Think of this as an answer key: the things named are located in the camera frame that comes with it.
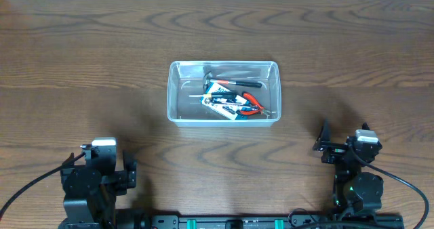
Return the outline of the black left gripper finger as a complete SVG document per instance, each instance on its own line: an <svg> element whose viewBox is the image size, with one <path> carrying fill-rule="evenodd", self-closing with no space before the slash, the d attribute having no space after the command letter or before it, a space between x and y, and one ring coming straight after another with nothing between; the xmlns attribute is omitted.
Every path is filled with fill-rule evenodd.
<svg viewBox="0 0 434 229"><path fill-rule="evenodd" d="M75 154L72 152L70 153L69 157L62 162L62 166L60 169L68 169L75 163Z"/></svg>
<svg viewBox="0 0 434 229"><path fill-rule="evenodd" d="M136 174L137 160L132 154L124 150L123 153L123 172L125 174Z"/></svg>

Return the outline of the red handled tool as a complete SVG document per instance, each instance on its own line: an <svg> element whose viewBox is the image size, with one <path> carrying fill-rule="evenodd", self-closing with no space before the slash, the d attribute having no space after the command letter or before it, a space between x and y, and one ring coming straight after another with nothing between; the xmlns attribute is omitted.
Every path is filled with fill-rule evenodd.
<svg viewBox="0 0 434 229"><path fill-rule="evenodd" d="M241 96L248 101L248 104L246 107L238 110L237 114L246 117L252 115L265 115L266 117L271 116L272 112L266 109L252 94L244 91Z"/></svg>

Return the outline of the blue white product box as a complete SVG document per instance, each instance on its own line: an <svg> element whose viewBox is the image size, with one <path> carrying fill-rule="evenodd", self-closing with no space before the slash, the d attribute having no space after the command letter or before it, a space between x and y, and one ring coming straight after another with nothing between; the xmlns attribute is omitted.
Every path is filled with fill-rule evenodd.
<svg viewBox="0 0 434 229"><path fill-rule="evenodd" d="M238 102L238 103L242 103L242 104L248 104L248 101L246 99L244 99L243 97L241 97L240 95L237 95L237 97L235 99L224 99L224 98L214 98L217 101L220 102ZM237 114L237 111L240 110L243 107L246 106L229 106L229 105L211 105L211 104L205 104L204 103L204 99L200 99L200 102L202 105L204 105L205 107L209 108L210 110L234 121L234 120L242 120L242 119L246 119L245 116L242 116L240 114Z"/></svg>

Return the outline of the black yellow screwdriver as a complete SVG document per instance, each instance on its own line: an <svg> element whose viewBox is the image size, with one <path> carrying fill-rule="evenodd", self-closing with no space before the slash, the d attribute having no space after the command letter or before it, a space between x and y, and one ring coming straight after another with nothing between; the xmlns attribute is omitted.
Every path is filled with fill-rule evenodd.
<svg viewBox="0 0 434 229"><path fill-rule="evenodd" d="M224 99L235 99L237 94L233 92L216 92L216 93L204 93L197 95L189 95L190 98L224 98Z"/></svg>

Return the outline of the small black handled hammer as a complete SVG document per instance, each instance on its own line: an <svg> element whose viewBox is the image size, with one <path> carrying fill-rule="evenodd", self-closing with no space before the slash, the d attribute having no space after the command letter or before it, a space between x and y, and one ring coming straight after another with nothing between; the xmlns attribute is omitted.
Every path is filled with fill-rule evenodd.
<svg viewBox="0 0 434 229"><path fill-rule="evenodd" d="M217 84L221 84L221 85L238 85L238 86L242 86L242 87L252 87L252 88L261 88L262 87L261 83L215 79L215 78L212 78L211 72L208 72L203 77L203 84L205 86L208 86L211 83L217 83Z"/></svg>

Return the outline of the silver ring wrench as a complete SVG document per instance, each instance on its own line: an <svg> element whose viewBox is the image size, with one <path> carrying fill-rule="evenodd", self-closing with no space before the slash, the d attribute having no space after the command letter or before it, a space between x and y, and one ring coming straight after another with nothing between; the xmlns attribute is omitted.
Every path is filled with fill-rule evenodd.
<svg viewBox="0 0 434 229"><path fill-rule="evenodd" d="M238 102L220 102L213 98L205 98L204 99L205 104L211 104L211 105L229 105L229 106L250 106L249 104L242 104Z"/></svg>

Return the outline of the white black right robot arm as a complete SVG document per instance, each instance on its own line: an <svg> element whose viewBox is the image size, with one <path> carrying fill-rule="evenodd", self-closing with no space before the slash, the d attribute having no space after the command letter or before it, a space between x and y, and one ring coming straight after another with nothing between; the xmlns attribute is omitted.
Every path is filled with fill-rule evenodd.
<svg viewBox="0 0 434 229"><path fill-rule="evenodd" d="M335 168L333 220L342 221L353 216L365 221L374 219L375 211L382 207L384 181L361 168L374 161L381 149L376 133L365 123L343 144L333 143L328 122L323 124L313 150L322 153L322 163L332 164Z"/></svg>

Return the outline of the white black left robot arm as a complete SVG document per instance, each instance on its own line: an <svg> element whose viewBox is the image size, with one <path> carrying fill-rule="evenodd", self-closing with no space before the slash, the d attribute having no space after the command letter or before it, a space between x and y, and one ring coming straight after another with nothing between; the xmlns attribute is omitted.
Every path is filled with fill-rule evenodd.
<svg viewBox="0 0 434 229"><path fill-rule="evenodd" d="M136 187L137 160L123 152L123 169L117 171L116 155L107 159L92 157L84 165L76 165L70 156L60 170L65 192L63 207L66 219L60 228L132 228L146 229L151 222L141 209L118 209L118 196Z"/></svg>

